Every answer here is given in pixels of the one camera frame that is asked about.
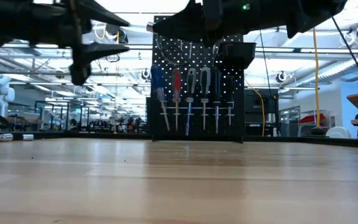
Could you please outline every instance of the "ceiling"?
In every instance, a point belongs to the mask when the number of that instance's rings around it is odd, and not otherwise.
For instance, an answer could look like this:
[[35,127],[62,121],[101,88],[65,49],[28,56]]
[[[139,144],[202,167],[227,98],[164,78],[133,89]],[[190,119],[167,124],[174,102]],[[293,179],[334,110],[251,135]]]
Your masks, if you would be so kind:
[[[51,3],[52,0],[35,0],[35,2]],[[18,49],[17,46],[23,47],[21,45],[23,42],[18,40],[12,43],[17,45],[16,48],[0,49],[0,72],[9,72],[15,82],[41,83],[34,85],[34,88],[50,98],[52,96],[54,98],[64,96],[92,98],[96,100],[83,100],[82,102],[105,111],[145,116],[145,97],[150,94],[150,82],[142,77],[142,74],[152,64],[152,51],[148,50],[151,49],[152,34],[145,31],[145,25],[148,21],[153,21],[154,15],[157,13],[169,15],[182,10],[188,1],[126,0],[125,4],[111,0],[97,0],[97,2],[131,23],[131,27],[125,28],[126,35],[130,44],[139,44],[139,46],[131,46],[137,50],[120,54],[118,62],[109,62],[105,58],[93,62],[92,68],[95,75],[88,80],[88,87],[69,85],[71,79],[68,73],[68,66],[71,65],[70,50],[55,49],[50,45],[47,45],[46,49],[37,49],[39,53],[37,56]],[[336,20],[344,33],[350,28],[355,29],[358,25],[358,0],[350,0],[346,9],[336,16]],[[103,37],[103,29],[104,24],[95,22],[94,31],[84,35],[84,42],[113,43],[111,36]],[[344,49],[332,20],[319,25],[316,30],[319,49]],[[347,34],[346,37],[352,48],[357,49],[358,39],[355,38],[355,33]],[[313,33],[311,31],[297,34],[294,38],[288,39],[285,27],[279,27],[279,31],[277,29],[263,30],[262,38],[264,47],[313,48]],[[244,41],[256,42],[257,47],[262,45],[259,31],[245,35]],[[295,80],[307,78],[314,72],[315,60],[312,52],[310,54],[277,52],[265,54],[265,56],[271,85],[297,86]],[[321,54],[320,57],[321,67],[334,67],[333,65],[336,63],[340,64],[351,60],[350,55],[343,54]],[[288,75],[285,83],[275,81],[276,74],[281,72]],[[267,85],[265,60],[262,52],[256,53],[254,61],[245,74],[245,79],[251,85]],[[51,85],[51,83],[67,83],[67,85]],[[105,86],[92,86],[92,83],[105,84]]]

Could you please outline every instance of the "black pegboard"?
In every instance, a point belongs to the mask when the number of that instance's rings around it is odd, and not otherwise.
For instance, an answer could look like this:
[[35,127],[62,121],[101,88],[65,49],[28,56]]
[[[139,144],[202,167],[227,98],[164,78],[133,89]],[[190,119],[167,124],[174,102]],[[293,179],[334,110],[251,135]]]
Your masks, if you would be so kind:
[[[158,22],[164,19],[164,16],[155,16],[154,22]],[[197,84],[195,88],[195,94],[193,95],[194,103],[192,104],[192,115],[190,117],[190,131],[189,136],[242,136],[244,134],[244,71],[235,69],[226,69],[222,72],[221,77],[221,98],[222,103],[220,108],[227,108],[229,106],[227,101],[226,92],[226,81],[229,75],[235,77],[235,89],[234,89],[234,108],[232,109],[232,124],[229,125],[229,118],[227,116],[228,110],[219,110],[221,116],[219,117],[219,131],[216,134],[215,128],[215,114],[214,109],[207,109],[206,113],[209,116],[206,117],[206,130],[203,130],[203,110],[196,109],[202,108],[201,102],[201,84],[200,84],[200,73],[203,67],[212,68],[214,52],[212,47],[205,48],[202,44],[190,43],[183,40],[171,39],[160,36],[158,38],[159,47],[163,50],[166,58],[169,61],[177,63],[175,66],[169,63],[161,54],[160,49],[157,45],[157,35],[153,36],[153,56],[152,63],[160,66],[163,70],[165,80],[165,100],[167,101],[167,113],[170,124],[170,131],[167,131],[164,117],[162,115],[161,103],[157,100],[157,94],[155,91],[151,92],[151,107],[148,112],[150,118],[150,133],[158,136],[184,136],[187,121],[187,85],[186,78],[190,68],[197,70]],[[223,42],[243,42],[242,35],[233,35],[223,38]],[[179,110],[180,115],[178,116],[178,132],[175,129],[175,103],[173,102],[173,91],[172,91],[172,72],[174,69],[179,68],[181,71],[181,102],[179,107],[183,108]],[[212,101],[213,84],[211,79],[211,86],[209,87],[209,102],[207,108],[214,108]]]

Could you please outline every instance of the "table surface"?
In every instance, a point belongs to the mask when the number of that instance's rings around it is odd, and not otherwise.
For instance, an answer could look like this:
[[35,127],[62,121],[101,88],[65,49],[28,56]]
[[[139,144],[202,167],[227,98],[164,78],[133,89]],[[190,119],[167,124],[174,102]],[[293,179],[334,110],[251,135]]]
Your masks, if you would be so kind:
[[358,149],[0,142],[2,223],[358,223]]

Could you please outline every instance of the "tool holder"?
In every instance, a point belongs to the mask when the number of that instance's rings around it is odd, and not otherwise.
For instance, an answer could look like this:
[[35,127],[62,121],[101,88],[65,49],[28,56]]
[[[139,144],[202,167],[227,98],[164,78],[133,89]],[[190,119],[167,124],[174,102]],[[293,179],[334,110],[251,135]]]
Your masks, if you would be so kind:
[[[154,22],[164,19],[165,16],[155,16]],[[242,35],[232,35],[224,37],[223,42],[243,42]],[[220,139],[217,137],[228,137],[230,139],[242,139],[244,134],[244,71],[241,69],[225,68],[221,71],[221,97],[219,104],[219,130],[216,134],[215,130],[215,104],[214,104],[214,79],[211,79],[211,86],[208,91],[208,99],[206,99],[201,91],[201,69],[204,67],[213,67],[214,58],[218,47],[205,48],[202,44],[187,42],[184,40],[171,39],[157,34],[153,36],[153,54],[152,63],[158,65],[163,70],[163,80],[165,81],[165,99],[167,104],[168,120],[170,124],[170,131],[167,131],[163,113],[161,110],[161,102],[157,100],[157,93],[152,91],[150,94],[150,107],[148,107],[147,114],[149,116],[150,133],[154,139],[197,139],[202,136],[211,139]],[[186,121],[188,114],[188,87],[186,78],[189,69],[196,69],[196,86],[195,93],[192,96],[192,109],[190,114],[190,130],[189,135],[185,136]],[[178,105],[178,131],[175,131],[175,103],[173,99],[173,82],[172,72],[174,69],[179,69],[181,73],[181,101]],[[229,98],[228,77],[234,77],[233,97]],[[203,102],[206,103],[206,129],[203,130]],[[229,125],[228,110],[231,106],[232,125]]]

